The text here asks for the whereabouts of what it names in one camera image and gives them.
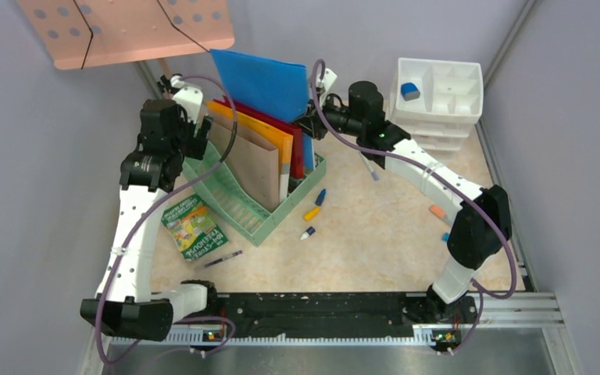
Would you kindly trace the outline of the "beige pressure file folder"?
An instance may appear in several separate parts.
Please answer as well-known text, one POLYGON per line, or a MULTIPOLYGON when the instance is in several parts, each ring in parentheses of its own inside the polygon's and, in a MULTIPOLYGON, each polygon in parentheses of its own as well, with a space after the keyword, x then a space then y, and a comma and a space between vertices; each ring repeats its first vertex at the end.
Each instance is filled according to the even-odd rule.
POLYGON ((246 126, 237 126, 237 137, 226 158, 227 167, 243 191, 269 212, 280 204, 278 150, 246 126))

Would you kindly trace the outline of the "blue plastic folder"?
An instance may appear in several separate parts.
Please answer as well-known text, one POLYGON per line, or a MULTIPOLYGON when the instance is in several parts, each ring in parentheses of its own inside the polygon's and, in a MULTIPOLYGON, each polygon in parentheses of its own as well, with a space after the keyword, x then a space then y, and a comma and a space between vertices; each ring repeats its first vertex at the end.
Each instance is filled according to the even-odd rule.
POLYGON ((238 112, 293 136, 290 175, 302 179, 302 131, 294 122, 309 101, 306 66, 229 50, 213 49, 210 55, 238 112))

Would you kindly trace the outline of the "green file rack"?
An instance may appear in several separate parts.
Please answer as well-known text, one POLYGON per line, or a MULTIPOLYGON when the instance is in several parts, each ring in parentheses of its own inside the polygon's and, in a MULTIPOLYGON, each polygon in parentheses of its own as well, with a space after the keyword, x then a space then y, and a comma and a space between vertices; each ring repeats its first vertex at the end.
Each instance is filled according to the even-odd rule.
POLYGON ((260 246, 283 220, 319 185, 327 171, 327 161, 314 155, 316 168, 272 212, 256 202, 238 183, 227 165, 221 165, 191 188, 213 212, 230 224, 251 244, 260 246))

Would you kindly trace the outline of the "red translucent file folder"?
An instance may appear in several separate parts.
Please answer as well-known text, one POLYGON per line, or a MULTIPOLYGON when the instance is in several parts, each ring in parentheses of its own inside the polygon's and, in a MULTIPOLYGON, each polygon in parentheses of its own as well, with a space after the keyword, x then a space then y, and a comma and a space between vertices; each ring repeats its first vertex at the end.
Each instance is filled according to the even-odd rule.
POLYGON ((304 178, 303 149, 301 131, 289 123, 274 119, 258 110, 235 102, 239 125, 253 130, 272 143, 281 153, 280 163, 289 168, 290 177, 304 178))

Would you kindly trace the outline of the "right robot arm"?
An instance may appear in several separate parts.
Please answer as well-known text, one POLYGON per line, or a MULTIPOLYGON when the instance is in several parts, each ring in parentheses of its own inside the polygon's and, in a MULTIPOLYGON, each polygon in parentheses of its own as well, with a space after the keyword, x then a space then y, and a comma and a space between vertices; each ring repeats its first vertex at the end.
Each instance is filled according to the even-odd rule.
POLYGON ((504 294, 489 291, 487 295, 510 298, 516 291, 517 273, 509 245, 512 224, 506 190, 497 184, 483 187, 458 175, 422 149, 408 132, 386 120, 383 97, 374 83, 361 80, 352 84, 352 100, 347 105, 329 101, 325 80, 310 78, 308 83, 311 99, 298 122, 313 138, 333 134, 366 159, 408 181, 448 217, 449 257, 427 290, 429 316, 447 322, 458 312, 458 300, 471 286, 483 291, 475 277, 500 250, 509 261, 511 284, 504 294))

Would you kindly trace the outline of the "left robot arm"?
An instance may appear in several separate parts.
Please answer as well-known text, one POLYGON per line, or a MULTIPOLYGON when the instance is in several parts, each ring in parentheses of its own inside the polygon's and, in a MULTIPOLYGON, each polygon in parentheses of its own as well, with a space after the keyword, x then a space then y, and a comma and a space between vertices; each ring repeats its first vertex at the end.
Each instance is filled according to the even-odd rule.
POLYGON ((152 260, 167 199, 180 175, 194 124, 171 99, 144 102, 137 145, 120 166, 120 213, 105 275, 80 316, 115 338, 163 341, 172 325, 192 315, 218 316, 214 285, 185 280, 173 290, 151 290, 152 260))

